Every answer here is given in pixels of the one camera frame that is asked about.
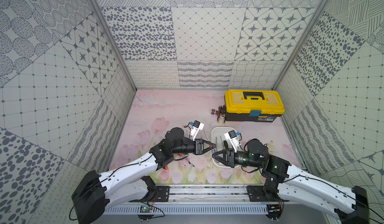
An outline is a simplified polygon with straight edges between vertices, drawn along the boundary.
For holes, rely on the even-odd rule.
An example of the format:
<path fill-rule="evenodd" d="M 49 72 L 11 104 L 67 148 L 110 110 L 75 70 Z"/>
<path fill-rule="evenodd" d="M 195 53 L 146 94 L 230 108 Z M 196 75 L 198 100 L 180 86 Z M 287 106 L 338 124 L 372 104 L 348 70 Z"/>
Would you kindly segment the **white plastic storage box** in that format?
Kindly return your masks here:
<path fill-rule="evenodd" d="M 212 136 L 212 139 L 213 139 L 213 143 L 215 144 L 215 138 L 216 136 L 218 137 L 218 146 L 216 148 L 216 152 L 217 151 L 220 151 L 220 150 L 223 150 L 223 149 L 227 149 L 227 148 L 231 148 L 233 149 L 233 147 L 231 146 L 230 143 L 228 143 L 224 137 L 224 134 L 231 131 L 231 130 L 235 130 L 234 128 L 232 127 L 215 127 L 213 130 L 212 130 L 212 133 L 211 133 L 211 136 Z M 223 138 L 223 143 L 224 143 L 224 146 L 222 146 L 221 144 L 221 140 L 220 140 L 220 135 L 222 136 Z"/>

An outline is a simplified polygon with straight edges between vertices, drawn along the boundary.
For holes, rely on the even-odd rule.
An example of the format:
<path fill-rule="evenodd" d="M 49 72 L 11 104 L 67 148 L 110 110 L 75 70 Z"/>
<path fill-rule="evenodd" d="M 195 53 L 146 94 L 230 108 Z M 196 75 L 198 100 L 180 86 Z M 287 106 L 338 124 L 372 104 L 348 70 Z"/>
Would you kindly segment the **blue transparent handle screwdriver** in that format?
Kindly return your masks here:
<path fill-rule="evenodd" d="M 209 139 L 209 137 L 208 137 L 208 135 L 207 135 L 207 133 L 206 133 L 205 130 L 204 130 L 204 134 L 205 134 L 205 136 L 206 136 L 206 138 L 207 138 L 207 141 L 209 142 L 210 147 L 215 148 L 216 145 L 210 141 L 210 139 Z"/>

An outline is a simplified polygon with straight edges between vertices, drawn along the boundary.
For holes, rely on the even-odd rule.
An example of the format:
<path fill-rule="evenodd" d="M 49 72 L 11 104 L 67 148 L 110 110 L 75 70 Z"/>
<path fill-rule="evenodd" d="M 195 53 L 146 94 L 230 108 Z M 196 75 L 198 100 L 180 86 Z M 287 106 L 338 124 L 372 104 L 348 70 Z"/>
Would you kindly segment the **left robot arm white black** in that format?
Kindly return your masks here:
<path fill-rule="evenodd" d="M 203 155 L 215 148 L 216 144 L 208 140 L 187 138 L 181 128 L 172 128 L 142 157 L 101 174 L 95 170 L 86 173 L 72 194 L 75 221 L 91 224 L 113 206 L 152 201 L 156 197 L 156 185 L 150 174 L 166 168 L 176 154 Z"/>

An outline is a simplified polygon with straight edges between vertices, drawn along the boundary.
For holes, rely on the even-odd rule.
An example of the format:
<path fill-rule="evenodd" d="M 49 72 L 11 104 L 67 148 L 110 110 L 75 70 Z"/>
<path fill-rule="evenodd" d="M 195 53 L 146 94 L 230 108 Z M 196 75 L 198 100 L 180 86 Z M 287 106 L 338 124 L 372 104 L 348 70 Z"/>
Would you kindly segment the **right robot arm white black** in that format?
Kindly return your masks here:
<path fill-rule="evenodd" d="M 311 175 L 289 161 L 269 154 L 268 147 L 258 139 L 246 144 L 244 151 L 223 149 L 212 155 L 226 167 L 254 167 L 265 178 L 262 188 L 248 186 L 251 199 L 279 202 L 271 219 L 278 219 L 283 204 L 295 202 L 326 213 L 343 224 L 370 223 L 367 191 L 359 186 L 342 187 Z"/>

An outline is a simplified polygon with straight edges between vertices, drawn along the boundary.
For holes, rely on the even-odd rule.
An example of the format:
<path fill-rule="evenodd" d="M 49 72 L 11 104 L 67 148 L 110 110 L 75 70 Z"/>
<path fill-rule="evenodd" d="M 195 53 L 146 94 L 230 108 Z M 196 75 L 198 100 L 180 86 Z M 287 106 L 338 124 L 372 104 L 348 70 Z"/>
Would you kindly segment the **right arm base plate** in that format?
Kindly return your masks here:
<path fill-rule="evenodd" d="M 247 186 L 246 188 L 250 202 L 280 202 L 288 200 L 278 196 L 279 191 L 275 187 L 269 186 Z"/>

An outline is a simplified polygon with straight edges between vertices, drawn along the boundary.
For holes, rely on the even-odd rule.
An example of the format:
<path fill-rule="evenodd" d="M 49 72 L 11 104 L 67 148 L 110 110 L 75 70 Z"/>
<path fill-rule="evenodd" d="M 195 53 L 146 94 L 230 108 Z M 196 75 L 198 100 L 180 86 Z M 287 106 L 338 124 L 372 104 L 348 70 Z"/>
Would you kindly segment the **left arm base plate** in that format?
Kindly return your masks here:
<path fill-rule="evenodd" d="M 130 203 L 165 203 L 169 201 L 169 195 L 170 186 L 156 186 L 154 189 L 152 188 L 147 191 L 146 195 L 143 196 L 141 199 L 133 199 L 130 201 Z"/>

